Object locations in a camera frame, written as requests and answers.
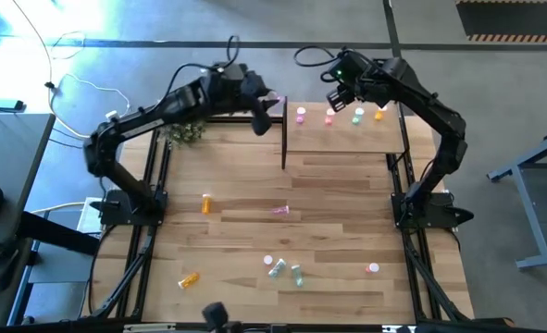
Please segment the yellow striped tape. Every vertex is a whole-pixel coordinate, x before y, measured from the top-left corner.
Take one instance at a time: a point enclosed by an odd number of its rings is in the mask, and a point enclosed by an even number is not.
[[[474,34],[467,39],[471,42],[547,43],[547,35]]]
[[[456,4],[493,3],[493,4],[547,4],[547,0],[456,0]]]

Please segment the white cable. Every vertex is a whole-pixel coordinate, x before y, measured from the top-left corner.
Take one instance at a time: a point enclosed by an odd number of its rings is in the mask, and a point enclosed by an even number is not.
[[[66,207],[72,207],[76,205],[85,205],[86,203],[63,203],[58,204],[57,206],[43,208],[43,209],[37,209],[31,212],[31,214],[38,214],[38,213],[44,213],[44,212],[51,212],[57,209],[66,208]]]
[[[44,49],[44,53],[46,54],[47,56],[47,61],[49,62],[49,83],[52,83],[53,82],[53,64],[52,64],[52,61],[51,61],[51,56],[49,55],[49,51],[47,50],[47,47],[46,45],[44,44],[44,40],[43,40],[43,37],[41,36],[41,34],[39,33],[39,31],[37,31],[37,29],[34,27],[34,24],[32,24],[31,20],[29,19],[29,17],[26,15],[26,13],[24,12],[24,10],[22,10],[22,8],[20,7],[20,5],[16,2],[16,0],[12,0],[12,2],[14,3],[14,5],[16,5],[16,7],[18,8],[18,10],[20,11],[20,13],[22,14],[22,16],[29,22],[29,24],[31,25],[32,29],[34,30],[34,33],[36,33],[37,37],[39,38],[39,40],[41,41],[41,45],[43,46],[43,49]],[[94,88],[100,90],[100,91],[111,91],[111,92],[117,92],[119,93],[126,101],[127,101],[127,110],[125,110],[125,114],[123,114],[123,116],[125,116],[128,112],[129,112],[129,109],[130,109],[130,102],[129,102],[129,99],[127,97],[125,97],[125,95],[117,90],[117,89],[108,89],[108,88],[99,88],[97,87],[96,85],[94,85],[93,83],[89,82],[89,81],[84,81],[84,80],[80,80],[79,78],[77,78],[76,76],[74,76],[73,74],[67,74],[67,75],[70,75],[72,78],[74,78],[75,80],[78,80],[80,82],[83,82],[83,83],[87,83],[87,84],[90,84],[92,85]],[[55,88],[48,88],[48,93],[47,93],[47,102],[49,104],[49,110],[51,111],[51,113],[55,116],[55,118],[57,119],[57,121],[63,125],[63,127],[65,127],[67,130],[69,130],[73,135],[77,136],[78,138],[80,138],[81,140],[84,140],[84,139],[88,139],[90,138],[90,135],[85,135],[85,134],[81,134],[79,132],[77,132],[76,130],[74,130],[73,128],[71,128],[63,119],[61,119],[61,117],[55,112],[55,110],[53,109],[53,99],[55,98],[55,94],[53,93],[52,94],[52,90],[54,89],[57,89],[57,87]]]
[[[127,115],[131,109],[131,104],[129,102],[129,98],[127,98],[127,96],[125,96],[125,94],[123,92],[121,92],[119,89],[116,89],[116,88],[104,88],[104,87],[99,87],[97,85],[95,85],[94,83],[90,82],[90,81],[87,81],[87,80],[82,80],[80,78],[78,78],[77,76],[75,76],[74,74],[71,74],[71,73],[66,73],[67,76],[73,78],[74,80],[76,80],[77,82],[81,82],[81,83],[85,83],[85,84],[88,84],[88,85],[91,85],[93,86],[96,90],[98,91],[101,91],[101,92],[110,92],[110,93],[118,93],[119,95],[121,95],[121,97],[123,97],[123,99],[125,100],[125,102],[127,102],[127,107],[125,108],[125,113],[122,114],[122,115],[119,115],[119,117],[123,117],[125,115]]]
[[[62,39],[64,39],[67,35],[70,35],[70,34],[81,34],[81,43],[80,43],[80,48],[77,49],[74,53],[72,53],[71,55],[67,55],[67,56],[54,56],[53,54],[53,51],[56,49],[56,46],[59,44],[59,42],[61,42]],[[66,60],[66,59],[70,59],[72,58],[73,56],[75,56],[76,54],[78,54],[81,50],[84,49],[85,47],[85,43],[86,43],[86,33],[84,33],[83,31],[70,31],[70,32],[65,32],[65,33],[62,33],[61,36],[59,36],[59,38],[55,41],[55,43],[53,44],[53,46],[51,46],[51,57],[55,60]]]

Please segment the bracket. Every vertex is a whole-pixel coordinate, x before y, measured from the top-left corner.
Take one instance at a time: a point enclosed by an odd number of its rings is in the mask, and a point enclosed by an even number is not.
[[[100,223],[109,226],[157,227],[161,225],[164,221],[168,193],[166,191],[153,191],[153,194],[157,201],[157,209],[153,212],[136,214],[136,209],[131,206],[131,200],[126,192],[121,190],[109,191],[106,194],[105,203],[102,204],[103,215]],[[91,206],[100,210],[101,203],[94,202]]]
[[[432,193],[422,213],[412,215],[404,204],[406,193],[391,194],[392,212],[397,228],[456,228],[473,218],[466,209],[453,206],[450,193]]]

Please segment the power strip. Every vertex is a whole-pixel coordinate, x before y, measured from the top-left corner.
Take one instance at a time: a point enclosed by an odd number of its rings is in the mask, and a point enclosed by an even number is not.
[[[90,206],[93,202],[99,202],[103,200],[102,198],[93,198],[87,197],[86,204],[81,210],[80,222],[78,222],[78,231],[91,233],[91,232],[101,232],[102,226],[100,224],[99,211],[96,208]]]

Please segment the computer mouse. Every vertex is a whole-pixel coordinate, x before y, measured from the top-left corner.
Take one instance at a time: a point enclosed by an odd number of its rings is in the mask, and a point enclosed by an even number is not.
[[[15,242],[5,245],[0,251],[0,291],[7,289],[14,277],[19,258],[19,248]]]

